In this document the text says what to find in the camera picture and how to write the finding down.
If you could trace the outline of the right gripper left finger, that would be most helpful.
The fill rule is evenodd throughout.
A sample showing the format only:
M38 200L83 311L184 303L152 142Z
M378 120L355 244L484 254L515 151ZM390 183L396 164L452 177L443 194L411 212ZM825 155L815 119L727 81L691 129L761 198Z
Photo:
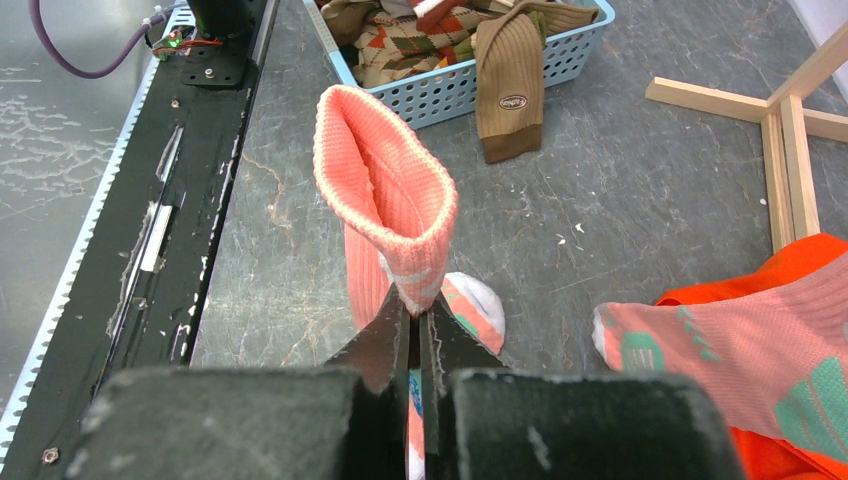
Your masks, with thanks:
M403 479L409 316L391 288L324 364L146 368L82 418L66 479Z

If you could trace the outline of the pink sock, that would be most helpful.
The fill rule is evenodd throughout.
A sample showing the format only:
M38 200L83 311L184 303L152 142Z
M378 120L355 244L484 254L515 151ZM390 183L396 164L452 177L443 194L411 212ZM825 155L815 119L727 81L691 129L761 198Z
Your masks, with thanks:
M314 177L344 234L356 335L329 360L353 368L389 417L391 468L455 477L448 380L496 367L500 298L447 268L458 193L447 169L395 112L364 90L326 89L317 104Z
M679 373L727 424L847 459L847 258L706 304L604 303L592 338L621 371Z

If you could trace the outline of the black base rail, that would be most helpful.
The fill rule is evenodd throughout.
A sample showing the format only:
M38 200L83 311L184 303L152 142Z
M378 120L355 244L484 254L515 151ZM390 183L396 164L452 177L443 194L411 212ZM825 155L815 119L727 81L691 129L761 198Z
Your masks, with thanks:
M186 366L273 18L152 60L1 420L5 479L61 479L99 395L136 369Z

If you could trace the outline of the light blue basket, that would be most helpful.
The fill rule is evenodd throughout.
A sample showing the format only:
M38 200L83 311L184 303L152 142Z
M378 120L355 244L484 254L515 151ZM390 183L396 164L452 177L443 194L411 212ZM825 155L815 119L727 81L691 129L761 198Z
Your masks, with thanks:
M607 1L580 1L578 4L596 6L599 14L588 26L547 38L544 49L546 88L578 77L606 28L616 18L615 10ZM306 1L304 6L339 82L356 87L358 82L340 47L331 38L319 8L313 1ZM368 90L413 129L472 113L475 110L476 91L476 63L473 60Z

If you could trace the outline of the pile of socks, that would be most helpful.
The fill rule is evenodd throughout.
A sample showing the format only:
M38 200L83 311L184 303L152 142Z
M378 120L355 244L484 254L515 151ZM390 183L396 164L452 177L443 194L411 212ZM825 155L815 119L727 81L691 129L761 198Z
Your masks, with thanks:
M591 24L597 7L561 1L323 1L320 13L356 82L376 88L474 57L476 31L511 13L547 37Z

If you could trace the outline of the brown tan sock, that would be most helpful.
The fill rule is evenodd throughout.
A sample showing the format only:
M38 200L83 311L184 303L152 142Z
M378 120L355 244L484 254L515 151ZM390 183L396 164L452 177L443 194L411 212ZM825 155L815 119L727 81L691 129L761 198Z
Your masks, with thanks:
M475 116L488 164L541 148L543 50L540 29L525 13L484 21L476 32Z

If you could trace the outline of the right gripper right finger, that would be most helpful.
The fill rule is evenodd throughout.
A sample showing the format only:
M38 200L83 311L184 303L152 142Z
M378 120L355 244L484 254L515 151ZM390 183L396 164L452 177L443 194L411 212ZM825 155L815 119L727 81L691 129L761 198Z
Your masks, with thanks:
M741 479L724 420L668 373L507 368L438 299L419 317L428 479Z

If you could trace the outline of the wooden drying rack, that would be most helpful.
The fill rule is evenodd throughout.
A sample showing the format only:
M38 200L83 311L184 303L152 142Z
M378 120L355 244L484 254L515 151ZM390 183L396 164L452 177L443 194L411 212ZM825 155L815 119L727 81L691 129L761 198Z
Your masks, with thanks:
M760 125L771 244L777 252L820 232L808 137L845 143L847 118L807 109L803 100L846 61L847 26L842 25L767 99L662 77L652 79L645 97Z

